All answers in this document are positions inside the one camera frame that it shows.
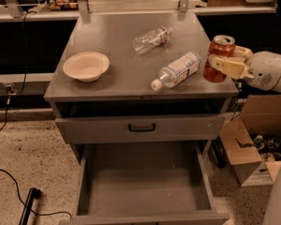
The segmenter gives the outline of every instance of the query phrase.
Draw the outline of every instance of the concrete floor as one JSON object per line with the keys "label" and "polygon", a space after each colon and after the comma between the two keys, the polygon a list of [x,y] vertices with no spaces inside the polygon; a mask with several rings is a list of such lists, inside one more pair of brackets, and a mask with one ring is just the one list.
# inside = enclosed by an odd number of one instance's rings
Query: concrete floor
{"label": "concrete floor", "polygon": [[[0,127],[3,121],[4,112],[0,112]],[[232,167],[217,168],[212,153],[204,162],[216,209],[230,214],[225,225],[261,224],[272,187],[240,187]],[[39,213],[73,213],[79,164],[63,142],[51,110],[8,114],[7,125],[0,131],[0,169],[18,181],[24,201],[29,188],[42,191],[33,207]],[[0,172],[0,225],[18,225],[22,209],[13,181]],[[31,215],[28,224],[56,225],[62,219],[69,219],[69,215]]]}

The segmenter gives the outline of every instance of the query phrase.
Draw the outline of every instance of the drawer handle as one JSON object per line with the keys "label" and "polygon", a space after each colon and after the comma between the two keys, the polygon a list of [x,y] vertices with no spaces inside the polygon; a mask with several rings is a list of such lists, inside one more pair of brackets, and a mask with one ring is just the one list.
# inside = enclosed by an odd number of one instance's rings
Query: drawer handle
{"label": "drawer handle", "polygon": [[131,124],[128,125],[129,131],[131,132],[148,132],[148,131],[154,131],[156,128],[155,123],[153,123],[149,127],[133,127]]}

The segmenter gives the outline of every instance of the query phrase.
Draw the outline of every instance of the white bowl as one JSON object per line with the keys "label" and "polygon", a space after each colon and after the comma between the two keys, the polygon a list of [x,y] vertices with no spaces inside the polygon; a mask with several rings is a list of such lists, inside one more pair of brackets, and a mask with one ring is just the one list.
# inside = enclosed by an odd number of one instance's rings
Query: white bowl
{"label": "white bowl", "polygon": [[63,66],[65,74],[81,82],[97,80],[110,67],[110,59],[99,52],[81,52],[68,58]]}

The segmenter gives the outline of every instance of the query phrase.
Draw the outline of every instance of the cardboard box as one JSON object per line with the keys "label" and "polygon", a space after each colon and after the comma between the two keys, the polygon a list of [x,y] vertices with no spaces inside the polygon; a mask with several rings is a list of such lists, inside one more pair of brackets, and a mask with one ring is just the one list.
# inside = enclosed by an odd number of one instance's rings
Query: cardboard box
{"label": "cardboard box", "polygon": [[249,96],[240,115],[223,126],[220,138],[241,186],[272,185],[281,161],[262,161],[250,135],[281,137],[281,95]]}

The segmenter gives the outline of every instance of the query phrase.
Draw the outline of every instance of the desk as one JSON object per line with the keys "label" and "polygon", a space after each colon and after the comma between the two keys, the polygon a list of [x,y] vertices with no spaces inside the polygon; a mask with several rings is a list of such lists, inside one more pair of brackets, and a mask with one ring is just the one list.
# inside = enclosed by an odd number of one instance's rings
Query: desk
{"label": "desk", "polygon": [[[215,211],[201,152],[224,123],[234,83],[204,80],[209,39],[191,12],[90,14],[78,20],[45,94],[81,163],[73,220],[63,224],[223,224]],[[170,41],[136,55],[132,40],[166,25]],[[68,78],[72,55],[96,51],[111,60],[96,82]],[[189,51],[200,70],[173,89],[150,87],[157,72]]]}

